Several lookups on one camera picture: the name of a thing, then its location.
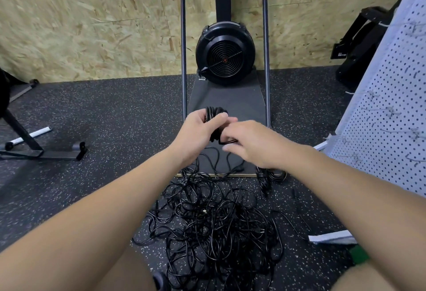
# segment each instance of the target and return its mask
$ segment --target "leg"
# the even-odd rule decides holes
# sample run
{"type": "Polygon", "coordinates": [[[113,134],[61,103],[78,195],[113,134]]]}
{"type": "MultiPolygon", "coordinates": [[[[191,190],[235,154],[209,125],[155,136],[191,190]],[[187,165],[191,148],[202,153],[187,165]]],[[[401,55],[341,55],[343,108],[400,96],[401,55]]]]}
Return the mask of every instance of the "leg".
{"type": "Polygon", "coordinates": [[[331,291],[397,291],[370,261],[351,267],[333,285],[331,291]]]}
{"type": "Polygon", "coordinates": [[[142,254],[128,246],[93,291],[155,291],[152,273],[142,254]]]}

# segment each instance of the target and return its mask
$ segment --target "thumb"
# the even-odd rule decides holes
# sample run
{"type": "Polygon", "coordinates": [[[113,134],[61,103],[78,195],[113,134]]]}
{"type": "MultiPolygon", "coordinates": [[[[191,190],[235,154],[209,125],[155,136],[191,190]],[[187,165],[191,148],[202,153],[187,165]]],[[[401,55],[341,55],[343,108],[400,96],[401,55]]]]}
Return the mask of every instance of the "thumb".
{"type": "Polygon", "coordinates": [[[221,127],[227,120],[228,114],[223,112],[213,117],[210,121],[206,122],[205,126],[209,129],[210,133],[213,133],[216,128],[221,127]]]}
{"type": "Polygon", "coordinates": [[[245,152],[245,148],[237,143],[231,143],[223,146],[222,150],[225,152],[231,152],[233,154],[236,154],[238,156],[241,156],[243,159],[246,159],[247,155],[245,152]]]}

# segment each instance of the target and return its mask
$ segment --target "perforated metal panel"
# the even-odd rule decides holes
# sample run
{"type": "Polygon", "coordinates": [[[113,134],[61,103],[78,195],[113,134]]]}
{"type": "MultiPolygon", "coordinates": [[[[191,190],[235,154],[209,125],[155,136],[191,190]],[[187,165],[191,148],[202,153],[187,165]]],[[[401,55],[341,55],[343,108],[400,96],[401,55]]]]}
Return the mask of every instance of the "perforated metal panel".
{"type": "Polygon", "coordinates": [[[325,153],[426,197],[426,0],[402,0],[325,153]]]}

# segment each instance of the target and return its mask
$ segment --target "osb wall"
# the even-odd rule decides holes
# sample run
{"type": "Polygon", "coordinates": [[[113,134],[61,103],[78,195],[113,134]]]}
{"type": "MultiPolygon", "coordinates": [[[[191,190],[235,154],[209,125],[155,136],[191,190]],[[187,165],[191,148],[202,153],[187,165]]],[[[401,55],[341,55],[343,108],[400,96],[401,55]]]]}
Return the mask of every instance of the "osb wall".
{"type": "MultiPolygon", "coordinates": [[[[262,0],[232,0],[263,68],[262,0]]],[[[270,67],[341,63],[333,43],[359,10],[396,0],[269,0],[270,67]]],[[[180,74],[179,0],[0,0],[0,66],[20,79],[75,81],[180,74]]],[[[187,0],[187,63],[194,73],[215,0],[187,0]]]]}

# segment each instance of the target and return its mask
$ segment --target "hand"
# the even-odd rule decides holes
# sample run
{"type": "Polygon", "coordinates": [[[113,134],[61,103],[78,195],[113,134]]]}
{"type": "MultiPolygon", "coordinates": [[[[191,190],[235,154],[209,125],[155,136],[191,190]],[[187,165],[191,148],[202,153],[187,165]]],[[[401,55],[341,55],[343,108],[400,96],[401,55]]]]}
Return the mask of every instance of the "hand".
{"type": "Polygon", "coordinates": [[[248,162],[266,169],[282,169],[285,159],[290,158],[289,147],[298,146],[268,127],[255,122],[245,121],[229,125],[222,132],[220,140],[227,142],[237,139],[238,143],[227,144],[224,151],[241,156],[248,162]]]}
{"type": "Polygon", "coordinates": [[[190,113],[177,137],[170,145],[177,155],[182,155],[182,167],[187,167],[195,161],[200,152],[207,146],[210,135],[217,128],[225,128],[230,123],[238,121],[237,117],[229,117],[223,112],[208,122],[204,122],[206,110],[196,110],[190,113]]]}

